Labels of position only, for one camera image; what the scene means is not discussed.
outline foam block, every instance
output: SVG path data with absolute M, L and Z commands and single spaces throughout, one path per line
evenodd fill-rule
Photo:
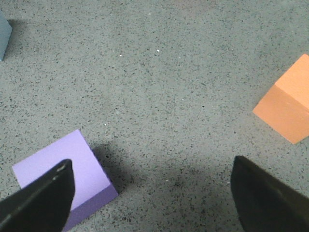
M 72 160 L 75 196 L 64 231 L 114 199 L 118 193 L 79 130 L 13 166 L 21 188 L 39 178 L 63 159 Z
M 3 61 L 4 53 L 11 36 L 12 28 L 0 11 L 0 61 Z
M 253 112 L 293 144 L 309 136 L 307 54 L 303 54 L 271 87 Z

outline speckled floor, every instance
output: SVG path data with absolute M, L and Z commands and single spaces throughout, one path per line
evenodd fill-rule
M 80 129 L 120 196 L 71 232 L 242 232 L 244 155 L 309 196 L 309 139 L 252 109 L 309 52 L 307 0 L 2 0 L 0 198 L 11 166 Z

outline gray terrazzo floor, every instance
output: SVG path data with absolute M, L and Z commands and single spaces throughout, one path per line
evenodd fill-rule
M 120 196 L 71 232 L 242 232 L 244 155 L 309 196 L 309 139 L 252 113 L 309 52 L 307 0 L 2 0 L 0 199 L 11 166 L 80 129 Z

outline purple block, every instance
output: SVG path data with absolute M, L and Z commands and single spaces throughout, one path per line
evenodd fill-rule
M 117 197 L 118 193 L 79 130 L 15 164 L 13 170 L 23 188 L 64 159 L 72 160 L 75 179 L 75 196 L 63 229 L 68 231 Z

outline orange cube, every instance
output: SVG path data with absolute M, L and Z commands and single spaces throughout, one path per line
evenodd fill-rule
M 309 56 L 303 54 L 253 112 L 291 143 L 309 136 Z

